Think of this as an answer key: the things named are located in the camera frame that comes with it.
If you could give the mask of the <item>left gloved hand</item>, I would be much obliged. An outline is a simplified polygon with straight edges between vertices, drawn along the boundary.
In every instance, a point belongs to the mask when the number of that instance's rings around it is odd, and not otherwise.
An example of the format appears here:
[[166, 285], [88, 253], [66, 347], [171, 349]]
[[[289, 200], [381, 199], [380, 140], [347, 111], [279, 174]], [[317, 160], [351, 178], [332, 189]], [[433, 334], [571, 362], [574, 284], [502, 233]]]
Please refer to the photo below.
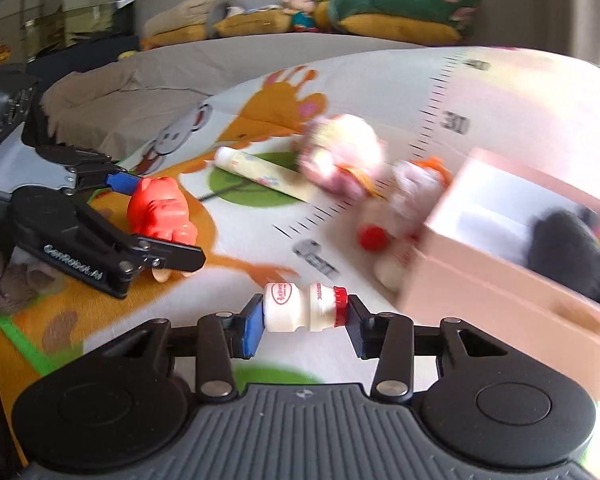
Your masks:
[[35, 256], [15, 247], [7, 259], [0, 248], [0, 314], [14, 315], [38, 297], [61, 292], [64, 276]]

